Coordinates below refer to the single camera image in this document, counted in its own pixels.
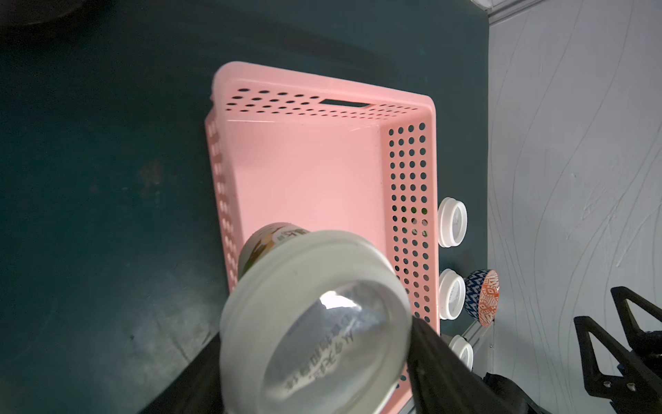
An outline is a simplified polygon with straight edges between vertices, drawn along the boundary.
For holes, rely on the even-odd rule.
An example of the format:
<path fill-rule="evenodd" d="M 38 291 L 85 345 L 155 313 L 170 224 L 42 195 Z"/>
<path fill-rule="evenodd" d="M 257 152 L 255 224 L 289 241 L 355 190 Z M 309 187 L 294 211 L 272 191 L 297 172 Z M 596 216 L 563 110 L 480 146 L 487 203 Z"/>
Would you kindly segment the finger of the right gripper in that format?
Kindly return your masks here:
<path fill-rule="evenodd" d="M 584 389 L 609 412 L 659 412 L 661 376 L 591 317 L 575 317 Z"/>
<path fill-rule="evenodd" d="M 629 347 L 640 357 L 661 355 L 661 309 L 626 286 L 610 289 Z"/>

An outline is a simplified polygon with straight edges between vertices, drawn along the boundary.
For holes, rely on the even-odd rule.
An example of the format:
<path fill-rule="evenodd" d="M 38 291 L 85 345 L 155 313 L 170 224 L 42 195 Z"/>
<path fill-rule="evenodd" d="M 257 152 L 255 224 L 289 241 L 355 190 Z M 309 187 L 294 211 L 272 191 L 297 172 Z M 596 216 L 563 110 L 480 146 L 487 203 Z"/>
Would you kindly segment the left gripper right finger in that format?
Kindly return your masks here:
<path fill-rule="evenodd" d="M 516 413 L 471 372 L 441 337 L 413 317 L 407 357 L 410 385 L 418 413 Z"/>

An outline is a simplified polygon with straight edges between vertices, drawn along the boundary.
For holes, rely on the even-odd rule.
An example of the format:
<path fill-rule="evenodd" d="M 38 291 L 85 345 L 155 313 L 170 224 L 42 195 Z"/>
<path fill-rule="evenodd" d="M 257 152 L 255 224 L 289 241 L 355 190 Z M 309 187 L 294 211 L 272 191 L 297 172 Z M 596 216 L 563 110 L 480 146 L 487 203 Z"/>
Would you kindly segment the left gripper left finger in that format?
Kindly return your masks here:
<path fill-rule="evenodd" d="M 225 413 L 221 394 L 220 352 L 216 334 L 170 386 L 141 413 Z"/>

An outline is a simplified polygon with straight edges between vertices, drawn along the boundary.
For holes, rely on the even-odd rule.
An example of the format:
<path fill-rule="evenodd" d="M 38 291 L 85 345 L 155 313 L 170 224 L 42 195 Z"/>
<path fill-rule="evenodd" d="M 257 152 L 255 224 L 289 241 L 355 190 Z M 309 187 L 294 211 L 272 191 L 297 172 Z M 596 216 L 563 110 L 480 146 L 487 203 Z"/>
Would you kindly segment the yogurt cup mid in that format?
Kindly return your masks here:
<path fill-rule="evenodd" d="M 465 280 L 453 269 L 447 268 L 440 274 L 438 289 L 438 314 L 442 320 L 455 320 L 465 304 Z"/>

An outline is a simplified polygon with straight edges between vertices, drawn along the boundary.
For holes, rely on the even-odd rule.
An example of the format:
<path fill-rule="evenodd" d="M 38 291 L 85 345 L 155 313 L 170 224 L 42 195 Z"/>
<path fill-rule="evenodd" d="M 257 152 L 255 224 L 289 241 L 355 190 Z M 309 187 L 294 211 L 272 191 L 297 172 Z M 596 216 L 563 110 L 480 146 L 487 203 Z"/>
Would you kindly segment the pink plastic basket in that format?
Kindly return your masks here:
<path fill-rule="evenodd" d="M 345 231 L 388 259 L 412 318 L 438 329 L 433 100 L 244 62 L 217 71 L 211 100 L 205 127 L 229 296 L 241 250 L 262 227 Z M 408 377 L 405 362 L 381 412 L 404 405 Z"/>

